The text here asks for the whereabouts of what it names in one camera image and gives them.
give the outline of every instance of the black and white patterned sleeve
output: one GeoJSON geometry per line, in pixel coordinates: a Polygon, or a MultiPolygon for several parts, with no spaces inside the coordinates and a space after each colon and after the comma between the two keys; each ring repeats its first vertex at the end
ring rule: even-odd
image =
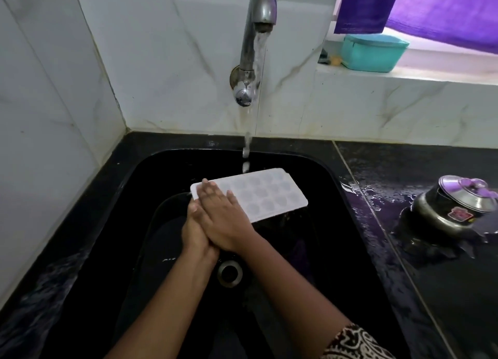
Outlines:
{"type": "Polygon", "coordinates": [[[360,328],[346,326],[325,349],[320,359],[395,359],[376,340],[360,328]]]}

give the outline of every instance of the ice cube tray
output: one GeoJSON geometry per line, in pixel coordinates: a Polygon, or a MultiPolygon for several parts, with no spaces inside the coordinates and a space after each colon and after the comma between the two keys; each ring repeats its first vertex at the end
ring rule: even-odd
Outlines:
{"type": "MultiPolygon", "coordinates": [[[[226,194],[231,190],[251,223],[268,217],[296,210],[308,205],[302,191],[292,177],[281,168],[214,179],[226,194]]],[[[197,185],[190,186],[194,199],[197,199],[197,185]]]]}

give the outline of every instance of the running water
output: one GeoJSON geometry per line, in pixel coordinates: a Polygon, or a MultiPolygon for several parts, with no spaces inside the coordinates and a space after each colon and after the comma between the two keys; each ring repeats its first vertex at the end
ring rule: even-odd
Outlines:
{"type": "MultiPolygon", "coordinates": [[[[247,114],[250,119],[247,124],[248,127],[246,135],[244,136],[245,145],[242,150],[242,158],[249,157],[249,146],[251,145],[252,132],[256,126],[259,104],[259,86],[263,75],[263,63],[265,62],[266,40],[269,35],[270,33],[256,33],[256,37],[254,38],[254,64],[252,65],[254,68],[254,81],[251,83],[254,90],[254,98],[252,99],[251,105],[247,108],[247,114]]],[[[247,173],[249,171],[249,165],[249,161],[245,161],[242,164],[242,173],[247,173]]]]}

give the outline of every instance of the faucet spout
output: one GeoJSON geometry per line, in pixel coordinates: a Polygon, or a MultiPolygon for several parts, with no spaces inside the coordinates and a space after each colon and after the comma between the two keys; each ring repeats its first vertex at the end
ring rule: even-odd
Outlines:
{"type": "Polygon", "coordinates": [[[249,0],[246,28],[240,51],[240,64],[230,76],[235,100],[240,106],[252,103],[255,89],[251,86],[254,74],[254,39],[256,33],[269,33],[277,23],[277,0],[249,0]]]}

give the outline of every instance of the purple cloth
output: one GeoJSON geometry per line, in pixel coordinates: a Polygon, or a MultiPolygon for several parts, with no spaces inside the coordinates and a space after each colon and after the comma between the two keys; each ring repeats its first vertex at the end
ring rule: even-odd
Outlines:
{"type": "Polygon", "coordinates": [[[342,0],[334,33],[381,33],[394,3],[395,0],[342,0]]]}
{"type": "Polygon", "coordinates": [[[498,54],[498,0],[396,0],[386,26],[498,54]]]}

